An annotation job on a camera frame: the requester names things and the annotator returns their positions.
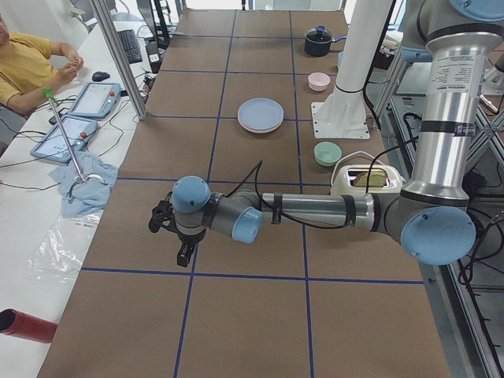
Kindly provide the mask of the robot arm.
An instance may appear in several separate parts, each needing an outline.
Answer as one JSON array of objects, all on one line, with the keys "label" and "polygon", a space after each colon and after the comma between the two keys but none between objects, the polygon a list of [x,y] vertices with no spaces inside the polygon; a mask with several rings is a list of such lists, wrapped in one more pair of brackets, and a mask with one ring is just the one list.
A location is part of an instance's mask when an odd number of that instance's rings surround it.
[{"label": "robot arm", "polygon": [[197,176],[178,180],[168,199],[169,231],[187,266],[209,230],[252,243],[264,221],[312,228],[363,227],[389,235],[418,261],[447,265],[468,253],[476,229],[461,183],[485,61],[503,41],[500,1],[409,1],[402,47],[432,58],[413,172],[398,193],[289,195],[213,192]]}]

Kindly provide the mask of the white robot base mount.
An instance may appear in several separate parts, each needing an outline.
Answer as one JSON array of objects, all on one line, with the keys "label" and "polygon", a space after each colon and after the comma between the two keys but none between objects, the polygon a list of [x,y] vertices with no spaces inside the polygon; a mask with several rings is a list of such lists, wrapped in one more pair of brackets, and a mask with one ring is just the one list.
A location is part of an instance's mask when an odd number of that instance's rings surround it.
[{"label": "white robot base mount", "polygon": [[311,104],[317,139],[369,139],[365,83],[387,30],[392,0],[359,0],[348,28],[335,87],[324,102]]}]

